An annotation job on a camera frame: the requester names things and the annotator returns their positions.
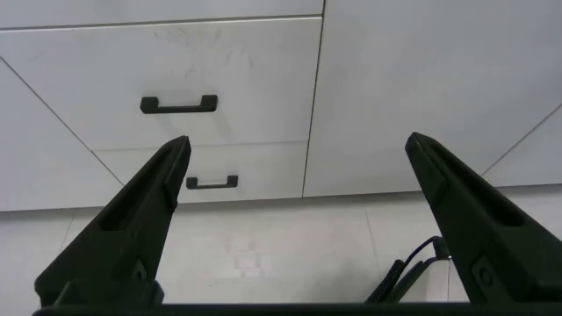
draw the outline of kitchen cabinet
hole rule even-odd
[[[122,187],[0,59],[0,211],[105,205]]]
[[[562,183],[560,107],[533,129],[484,175],[495,186]]]
[[[419,190],[411,132],[484,173],[562,102],[561,13],[560,1],[328,0],[304,195]]]

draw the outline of black drawer handle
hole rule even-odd
[[[185,186],[189,190],[204,190],[204,189],[226,189],[235,188],[238,186],[238,176],[227,176],[227,184],[207,184],[197,185],[197,177],[188,177],[185,179]]]
[[[140,110],[145,114],[200,113],[217,110],[218,102],[219,97],[216,95],[206,95],[201,97],[200,105],[158,107],[158,97],[143,97],[140,100]]]

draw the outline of tile grout line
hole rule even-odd
[[[480,176],[484,177],[488,171],[490,171],[495,165],[497,165],[499,162],[501,162],[501,160],[503,160],[503,158],[505,158],[508,154],[510,154],[512,151],[514,151],[515,148],[519,146],[519,144],[521,144],[525,139],[527,139],[527,137],[529,137],[529,135],[533,134],[533,132],[535,132],[540,126],[542,126],[543,123],[546,122],[550,117],[552,117],[554,114],[556,114],[556,112],[558,110],[560,110],[560,108],[562,108],[562,104],[559,104],[545,118],[543,118],[540,122],[538,122],[538,124],[535,127],[533,127],[523,137],[521,137],[521,139],[518,140],[507,152],[505,152],[505,154],[503,154],[500,158],[498,158],[498,160],[496,160],[494,163],[492,163],[492,165],[490,167],[488,167],[488,169],[486,169],[484,172],[482,172],[482,174]]]
[[[80,137],[78,137],[78,135],[76,135],[76,133],[74,133],[74,131],[62,120],[62,118],[61,118],[53,109],[51,109],[51,107],[47,104],[47,102],[45,102],[45,100],[43,100],[43,98],[42,98],[37,92],[35,92],[35,90],[27,83],[27,81],[25,81],[24,78],[22,78],[22,76],[19,75],[19,73],[16,71],[16,69],[14,69],[14,68],[8,63],[8,61],[6,61],[4,58],[0,57],[0,61],[3,62],[4,65],[6,65],[6,67],[8,67],[14,75],[16,75],[16,77],[27,87],[27,89],[29,89],[29,90],[33,93],[33,95],[36,96],[36,97],[41,101],[41,103],[43,103],[43,105],[45,105],[45,106],[48,108],[48,110],[51,111],[51,113],[53,113],[53,115],[64,125],[64,127],[67,128],[67,130],[68,130],[70,133],[72,133],[72,135],[82,144],[82,146],[84,146],[84,148],[85,148],[87,151],[91,152],[91,153],[93,154],[93,156],[96,157],[96,159],[99,161],[99,163],[101,163],[102,166],[104,166],[105,169],[106,169],[107,171],[109,171],[109,173],[112,174],[113,177],[115,177],[115,179],[116,179],[119,183],[121,183],[121,185],[123,185],[123,183],[113,174],[113,172],[112,172],[111,170],[109,170],[109,168],[107,168],[107,166],[105,166],[104,162],[102,162],[102,161],[99,159],[99,157],[97,157],[97,155],[94,154],[94,152],[91,151],[91,150],[88,148],[88,146],[86,146],[86,144],[80,139]]]
[[[324,35],[324,15],[326,14],[326,1],[324,1],[322,6],[322,21],[320,25],[320,40],[318,41],[318,56],[316,59],[316,75],[314,76],[314,91],[313,91],[313,107],[310,111],[310,124],[308,125],[308,141],[306,142],[306,159],[305,159],[305,174],[302,176],[302,193],[301,197],[305,196],[305,185],[306,185],[306,169],[308,167],[308,154],[310,152],[310,135],[313,131],[313,116],[314,116],[314,106],[316,102],[316,89],[318,88],[318,71],[320,69],[320,55],[322,52],[322,38]]]
[[[70,233],[70,228],[72,227],[72,223],[74,223],[74,218],[76,216],[76,212],[78,212],[77,209],[74,209],[74,211],[72,211],[72,218],[70,219],[70,223],[68,223],[67,232],[64,234],[64,239],[62,240],[62,244],[59,247],[59,252],[58,252],[57,255],[61,254],[61,252],[63,250],[63,247],[64,247],[64,244],[67,242],[68,233]]]
[[[449,268],[447,269],[447,302],[450,302],[450,265],[452,260],[449,259]]]
[[[372,253],[375,255],[375,262],[377,263],[377,272],[380,274],[380,263],[378,262],[378,255],[377,249],[375,249],[375,242],[373,241],[372,230],[371,230],[371,222],[369,221],[369,214],[367,213],[367,209],[365,208],[365,220],[367,220],[367,227],[369,227],[369,237],[371,239],[371,248]]]

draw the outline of black plastic arm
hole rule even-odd
[[[106,301],[110,289],[125,291],[129,297],[138,291],[140,301],[147,295],[162,301],[162,289],[151,281],[155,280],[190,155],[186,136],[171,140],[156,152],[37,278],[35,291],[41,306],[53,305],[57,299],[84,301],[76,298],[77,292],[88,300]],[[136,286],[131,280],[142,282]],[[73,294],[62,298],[65,286],[64,292]]]
[[[473,304],[562,299],[562,242],[437,141],[406,151]]]

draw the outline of drawer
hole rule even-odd
[[[307,140],[321,18],[0,32],[0,56],[92,150]],[[144,114],[218,96],[216,111]]]
[[[0,0],[0,27],[313,15],[322,0]]]
[[[196,177],[198,185],[213,185],[226,184],[228,176],[238,176],[238,183],[234,188],[189,190],[184,182],[178,201],[301,198],[306,147],[305,141],[192,147],[187,177]],[[101,150],[94,154],[126,183],[156,150]]]

